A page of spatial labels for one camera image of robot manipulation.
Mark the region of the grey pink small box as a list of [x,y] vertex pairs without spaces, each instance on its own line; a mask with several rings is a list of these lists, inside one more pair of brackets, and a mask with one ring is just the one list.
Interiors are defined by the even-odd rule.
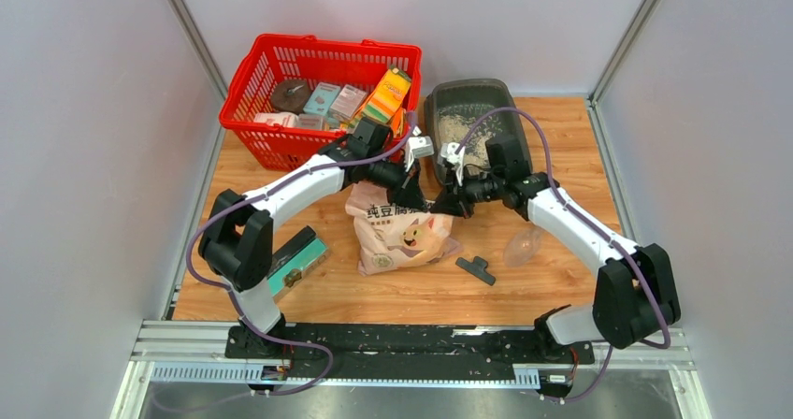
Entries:
[[366,100],[368,92],[351,84],[345,84],[331,104],[328,117],[337,122],[348,123]]

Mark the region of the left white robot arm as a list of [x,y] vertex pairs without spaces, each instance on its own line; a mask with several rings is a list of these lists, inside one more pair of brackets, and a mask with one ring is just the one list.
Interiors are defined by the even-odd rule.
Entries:
[[280,179],[245,194],[220,193],[209,219],[191,238],[189,251],[197,251],[219,276],[216,286],[229,294],[252,331],[250,345],[264,358],[280,354],[286,342],[268,283],[274,234],[284,223],[360,181],[384,188],[391,204],[425,210],[418,161],[432,155],[434,146],[418,132],[416,114],[409,113],[408,119],[402,139],[389,126],[364,119]]

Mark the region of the brown round object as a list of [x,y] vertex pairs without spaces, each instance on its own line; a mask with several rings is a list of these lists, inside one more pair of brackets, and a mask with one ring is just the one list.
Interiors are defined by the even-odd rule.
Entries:
[[287,79],[275,86],[269,101],[275,111],[300,114],[311,94],[312,90],[305,79]]

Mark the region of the dark grey litter box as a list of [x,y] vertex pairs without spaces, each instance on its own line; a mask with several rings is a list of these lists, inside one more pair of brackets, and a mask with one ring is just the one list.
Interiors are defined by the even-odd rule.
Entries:
[[[442,145],[437,132],[441,115],[459,114],[475,117],[477,120],[495,108],[514,106],[507,85],[499,79],[460,79],[444,82],[436,86],[425,99],[425,129],[438,149]],[[524,158],[527,161],[531,160],[523,128],[524,122],[518,114],[500,112],[484,122],[492,122],[496,127],[497,134],[494,137],[503,134],[516,137]]]

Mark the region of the clear plastic scoop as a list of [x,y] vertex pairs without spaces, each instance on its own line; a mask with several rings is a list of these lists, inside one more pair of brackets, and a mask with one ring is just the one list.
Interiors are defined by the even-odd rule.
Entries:
[[542,231],[535,226],[517,233],[505,246],[502,259],[507,267],[520,267],[528,263],[540,250]]

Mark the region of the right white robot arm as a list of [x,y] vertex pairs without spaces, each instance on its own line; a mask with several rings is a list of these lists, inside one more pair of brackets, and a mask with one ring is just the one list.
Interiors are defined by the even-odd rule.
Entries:
[[468,218],[476,204],[499,200],[565,245],[596,278],[591,305],[563,306],[536,319],[537,356],[555,362],[573,343],[606,341],[625,349],[657,331],[667,334],[682,314],[668,253],[613,232],[553,178],[531,172],[517,138],[492,137],[486,150],[489,167],[473,176],[465,169],[462,145],[441,146],[438,160],[446,175],[432,212]]

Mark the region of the white pink packet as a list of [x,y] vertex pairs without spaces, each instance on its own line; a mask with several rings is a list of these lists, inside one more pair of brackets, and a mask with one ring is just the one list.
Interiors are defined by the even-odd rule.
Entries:
[[253,117],[255,123],[285,128],[294,127],[298,120],[299,115],[292,112],[259,112]]

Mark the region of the teal and black box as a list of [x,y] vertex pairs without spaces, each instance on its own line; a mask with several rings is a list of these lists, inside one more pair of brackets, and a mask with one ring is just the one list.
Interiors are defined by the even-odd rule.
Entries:
[[328,246],[310,226],[303,227],[273,254],[267,283],[278,303],[329,255]]

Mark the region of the yellow orange carton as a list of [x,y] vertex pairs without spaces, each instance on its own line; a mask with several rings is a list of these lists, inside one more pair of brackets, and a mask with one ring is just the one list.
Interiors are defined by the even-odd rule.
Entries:
[[389,124],[411,88],[412,80],[403,70],[391,66],[362,106],[353,116],[355,123],[364,118]]

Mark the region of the red plastic shopping basket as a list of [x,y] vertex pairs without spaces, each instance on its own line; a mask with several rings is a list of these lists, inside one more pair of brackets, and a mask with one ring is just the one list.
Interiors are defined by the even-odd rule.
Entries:
[[410,44],[262,34],[254,40],[231,80],[219,123],[236,134],[260,166],[291,171],[340,133],[257,123],[257,114],[277,110],[272,97],[279,84],[300,79],[311,89],[327,82],[371,90],[388,67],[395,66],[412,79],[402,106],[415,110],[422,82],[421,61],[422,50]]

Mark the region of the teal small box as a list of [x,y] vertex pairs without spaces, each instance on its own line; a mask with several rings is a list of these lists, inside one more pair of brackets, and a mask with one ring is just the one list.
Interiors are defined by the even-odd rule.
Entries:
[[311,115],[327,115],[340,92],[341,87],[336,84],[318,83],[304,105],[303,112]]

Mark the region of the pink cat litter bag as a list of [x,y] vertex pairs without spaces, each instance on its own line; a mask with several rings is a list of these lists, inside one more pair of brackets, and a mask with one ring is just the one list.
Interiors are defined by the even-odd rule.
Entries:
[[363,276],[436,264],[463,249],[451,236],[452,216],[390,204],[386,191],[368,182],[353,186],[345,211],[353,218]]

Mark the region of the black bag clip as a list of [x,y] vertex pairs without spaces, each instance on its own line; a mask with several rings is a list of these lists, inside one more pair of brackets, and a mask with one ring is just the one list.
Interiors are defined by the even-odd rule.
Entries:
[[455,264],[489,286],[493,286],[497,280],[496,277],[488,271],[489,263],[480,256],[474,256],[471,260],[458,257]]

